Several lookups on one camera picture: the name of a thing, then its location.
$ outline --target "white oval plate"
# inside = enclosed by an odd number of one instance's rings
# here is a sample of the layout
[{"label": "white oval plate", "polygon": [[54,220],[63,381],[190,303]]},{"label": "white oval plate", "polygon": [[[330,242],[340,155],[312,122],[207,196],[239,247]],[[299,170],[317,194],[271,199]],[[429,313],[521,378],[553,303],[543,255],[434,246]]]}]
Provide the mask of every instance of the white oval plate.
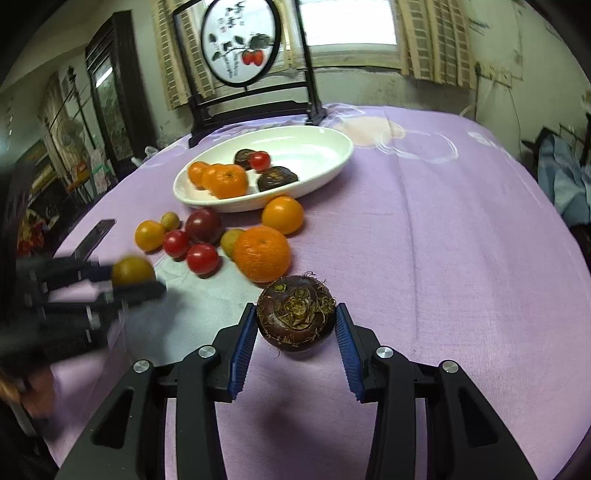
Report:
[{"label": "white oval plate", "polygon": [[[272,167],[289,168],[299,181],[259,192],[256,186],[259,174],[249,170],[246,195],[223,200],[218,200],[207,190],[198,190],[190,182],[187,169],[193,162],[232,164],[236,152],[243,148],[268,152]],[[267,128],[226,140],[192,159],[174,179],[173,193],[187,205],[212,207],[218,212],[257,210],[277,196],[298,198],[326,185],[343,170],[352,153],[350,138],[330,128],[311,125]]]}]

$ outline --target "blue cloth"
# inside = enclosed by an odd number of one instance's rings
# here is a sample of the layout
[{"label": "blue cloth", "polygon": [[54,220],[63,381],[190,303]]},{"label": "blue cloth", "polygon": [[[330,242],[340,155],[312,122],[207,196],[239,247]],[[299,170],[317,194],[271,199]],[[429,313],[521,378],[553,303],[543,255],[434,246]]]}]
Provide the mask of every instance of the blue cloth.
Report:
[{"label": "blue cloth", "polygon": [[591,166],[579,165],[564,138],[542,142],[538,183],[568,227],[591,223]]}]

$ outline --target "wall outlet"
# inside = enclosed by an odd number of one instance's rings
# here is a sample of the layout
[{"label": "wall outlet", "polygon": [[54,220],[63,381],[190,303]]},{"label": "wall outlet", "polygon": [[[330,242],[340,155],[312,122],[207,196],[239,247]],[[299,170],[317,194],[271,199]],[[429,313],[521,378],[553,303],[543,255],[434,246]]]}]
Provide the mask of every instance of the wall outlet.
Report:
[{"label": "wall outlet", "polygon": [[497,83],[509,88],[513,87],[513,74],[509,70],[487,63],[482,64],[481,69],[482,72],[480,75],[483,78],[496,80]]}]

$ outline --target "smartphone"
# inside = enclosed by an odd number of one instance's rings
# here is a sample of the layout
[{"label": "smartphone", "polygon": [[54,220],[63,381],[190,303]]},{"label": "smartphone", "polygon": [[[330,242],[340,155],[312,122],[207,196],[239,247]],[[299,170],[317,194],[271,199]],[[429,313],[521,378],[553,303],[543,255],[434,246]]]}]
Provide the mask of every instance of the smartphone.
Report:
[{"label": "smartphone", "polygon": [[95,251],[95,248],[99,246],[100,241],[109,233],[109,230],[113,228],[114,224],[116,224],[114,218],[101,220],[97,223],[90,233],[86,235],[84,240],[82,240],[80,245],[76,247],[76,250],[72,253],[72,257],[78,260],[88,260],[90,254]]}]

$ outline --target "person's hand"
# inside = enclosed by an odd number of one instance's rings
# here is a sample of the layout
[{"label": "person's hand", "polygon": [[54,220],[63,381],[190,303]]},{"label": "person's hand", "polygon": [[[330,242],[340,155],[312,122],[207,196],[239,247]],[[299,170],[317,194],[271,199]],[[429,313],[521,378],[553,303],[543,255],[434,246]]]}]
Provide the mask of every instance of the person's hand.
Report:
[{"label": "person's hand", "polygon": [[0,375],[0,399],[20,402],[34,419],[42,419],[52,414],[56,401],[53,390],[53,373],[45,367],[29,375],[31,388],[20,393],[15,385]]}]

